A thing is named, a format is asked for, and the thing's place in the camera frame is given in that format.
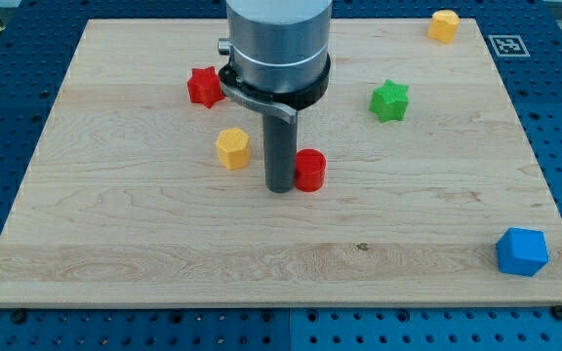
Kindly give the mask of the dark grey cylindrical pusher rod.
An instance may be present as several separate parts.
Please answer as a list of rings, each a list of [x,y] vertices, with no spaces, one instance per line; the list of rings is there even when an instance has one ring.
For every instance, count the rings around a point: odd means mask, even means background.
[[[263,115],[265,185],[274,193],[286,193],[295,186],[298,124]]]

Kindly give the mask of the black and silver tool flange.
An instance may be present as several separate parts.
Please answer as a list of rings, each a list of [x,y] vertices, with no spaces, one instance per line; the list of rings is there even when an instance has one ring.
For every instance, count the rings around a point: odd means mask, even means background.
[[[315,104],[325,95],[330,70],[331,59],[326,56],[324,69],[314,83],[301,90],[283,94],[261,91],[247,84],[230,63],[219,71],[219,78],[221,91],[226,97],[264,116],[276,117],[288,124],[294,124],[301,110]]]

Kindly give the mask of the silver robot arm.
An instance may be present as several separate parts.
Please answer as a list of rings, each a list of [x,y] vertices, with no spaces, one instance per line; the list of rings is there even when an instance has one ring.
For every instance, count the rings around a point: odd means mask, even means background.
[[[299,112],[329,85],[332,0],[226,0],[221,91],[262,117],[265,185],[295,186]]]

